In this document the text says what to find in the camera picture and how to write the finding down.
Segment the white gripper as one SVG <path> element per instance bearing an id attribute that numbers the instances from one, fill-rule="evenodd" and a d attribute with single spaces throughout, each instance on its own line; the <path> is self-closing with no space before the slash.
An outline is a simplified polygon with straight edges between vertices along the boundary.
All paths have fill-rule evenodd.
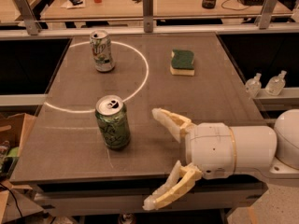
<path id="1" fill-rule="evenodd" d="M 165 183 L 143 202 L 146 211 L 159 210 L 188 193 L 197 180 L 227 178 L 236 167 L 232 130 L 223 123 L 196 125 L 184 116 L 153 108 L 152 116 L 180 143 L 185 137 L 186 162 L 177 161 Z"/>

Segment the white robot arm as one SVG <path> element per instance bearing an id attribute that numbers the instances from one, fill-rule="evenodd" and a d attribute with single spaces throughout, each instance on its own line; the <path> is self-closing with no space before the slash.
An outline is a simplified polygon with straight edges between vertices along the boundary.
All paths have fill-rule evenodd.
<path id="1" fill-rule="evenodd" d="M 204 178 L 251 175 L 263 182 L 298 184 L 298 111 L 289 110 L 269 126 L 195 124 L 162 108 L 152 116 L 180 143 L 186 165 L 174 165 L 165 183 L 144 200 L 146 211 L 162 209 L 188 193 Z"/>

